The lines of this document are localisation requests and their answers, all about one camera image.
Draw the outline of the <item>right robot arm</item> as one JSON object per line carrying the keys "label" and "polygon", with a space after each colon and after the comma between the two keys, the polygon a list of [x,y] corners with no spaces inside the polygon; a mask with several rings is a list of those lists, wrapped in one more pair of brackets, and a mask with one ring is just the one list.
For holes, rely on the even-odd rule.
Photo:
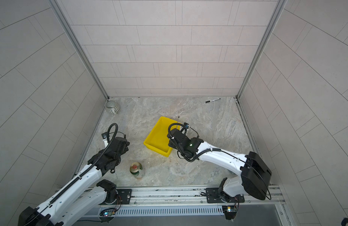
{"label": "right robot arm", "polygon": [[227,203],[239,202],[242,194],[262,201],[271,199],[269,183],[272,172],[257,153],[241,154],[220,149],[198,137],[188,138],[185,129],[169,130],[167,137],[169,146],[186,161],[214,163],[236,174],[235,178],[222,180],[215,198]]}

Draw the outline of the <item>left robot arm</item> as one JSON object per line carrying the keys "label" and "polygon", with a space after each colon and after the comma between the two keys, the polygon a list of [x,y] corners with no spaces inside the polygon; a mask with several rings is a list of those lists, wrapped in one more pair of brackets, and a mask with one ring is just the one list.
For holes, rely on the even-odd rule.
{"label": "left robot arm", "polygon": [[123,137],[113,138],[57,193],[36,208],[26,208],[19,215],[18,225],[71,226],[99,204],[113,204],[118,210],[122,198],[117,187],[102,177],[115,171],[129,145]]}

